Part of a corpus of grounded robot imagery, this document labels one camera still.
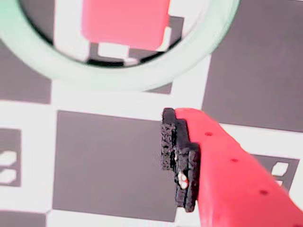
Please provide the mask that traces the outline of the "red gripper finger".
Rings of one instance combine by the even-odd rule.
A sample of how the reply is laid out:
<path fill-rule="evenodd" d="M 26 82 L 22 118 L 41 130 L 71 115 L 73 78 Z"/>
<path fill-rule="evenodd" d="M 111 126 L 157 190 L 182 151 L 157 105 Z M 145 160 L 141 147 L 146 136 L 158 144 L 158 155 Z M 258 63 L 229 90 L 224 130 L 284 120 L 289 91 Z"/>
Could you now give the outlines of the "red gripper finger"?
<path fill-rule="evenodd" d="M 193 108 L 165 108 L 161 168 L 174 173 L 176 206 L 203 227 L 300 227 L 303 213 L 273 176 L 218 122 Z"/>

